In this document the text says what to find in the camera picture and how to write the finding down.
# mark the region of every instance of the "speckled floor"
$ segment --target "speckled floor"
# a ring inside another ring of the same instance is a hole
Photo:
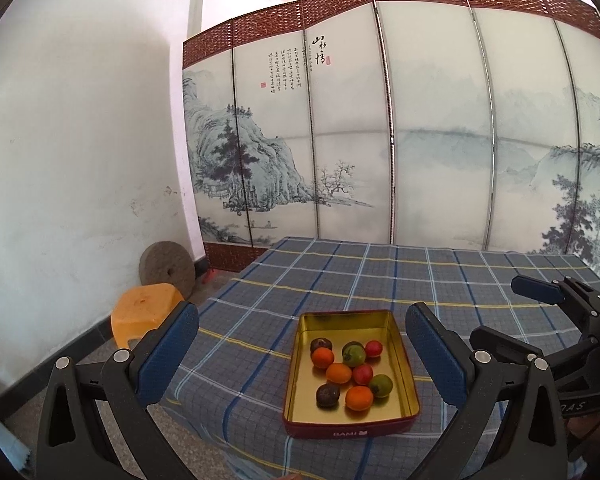
[[[216,290],[222,288],[232,276],[234,276],[232,272],[218,271],[214,279],[206,285],[202,285],[199,282],[196,291],[189,301],[194,304],[202,304],[206,298],[215,293]],[[110,340],[81,362],[93,363],[104,361],[115,350],[116,346],[113,340]],[[37,394],[5,422],[5,425],[11,432],[32,449],[32,461],[34,463],[40,412],[42,410],[44,395],[44,391]],[[144,478],[129,448],[126,446],[126,442],[122,438],[122,434],[118,429],[109,405],[106,402],[98,401],[98,406],[120,463],[131,474],[138,476],[138,478]],[[224,457],[216,448],[202,442],[198,437],[193,436],[189,431],[179,426],[160,406],[149,406],[148,411],[168,443],[198,480],[235,479],[235,476],[224,466]]]

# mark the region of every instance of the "round stone wheel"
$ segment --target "round stone wheel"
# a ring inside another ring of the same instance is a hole
[[[196,284],[196,268],[189,251],[176,242],[156,242],[140,257],[140,283],[171,283],[186,300]]]

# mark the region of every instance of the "metal bolt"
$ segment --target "metal bolt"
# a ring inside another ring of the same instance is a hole
[[[536,368],[538,368],[539,370],[546,370],[549,367],[547,362],[544,359],[542,359],[541,357],[536,359],[534,361],[534,364],[536,365]]]
[[[58,359],[58,361],[56,361],[56,368],[58,368],[59,370],[62,370],[63,368],[67,368],[68,365],[69,365],[68,357],[61,357]]]
[[[113,354],[113,360],[117,363],[123,363],[129,359],[129,356],[129,350],[123,348],[122,350],[118,350],[115,354]]]
[[[475,360],[480,362],[480,363],[488,363],[489,361],[491,361],[491,355],[489,354],[489,352],[485,352],[484,350],[478,350],[475,354]]]

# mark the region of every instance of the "orange plastic stool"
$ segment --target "orange plastic stool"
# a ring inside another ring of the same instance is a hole
[[[111,313],[111,330],[118,348],[129,348],[129,342],[160,324],[184,298],[169,283],[136,286],[126,291]]]

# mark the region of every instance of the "plaid tablecloth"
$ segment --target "plaid tablecloth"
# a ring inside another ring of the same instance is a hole
[[[451,420],[407,336],[421,402],[410,432],[351,440],[296,440],[282,425],[285,382],[303,312],[389,308],[404,330],[415,301],[468,340],[480,324],[554,352],[578,330],[557,306],[517,296],[511,279],[572,276],[600,290],[576,256],[410,248],[284,238],[214,298],[199,305],[200,332],[163,407],[220,446],[238,478],[269,480],[299,472],[318,480],[404,480]],[[494,410],[467,472],[484,459],[500,423]]]

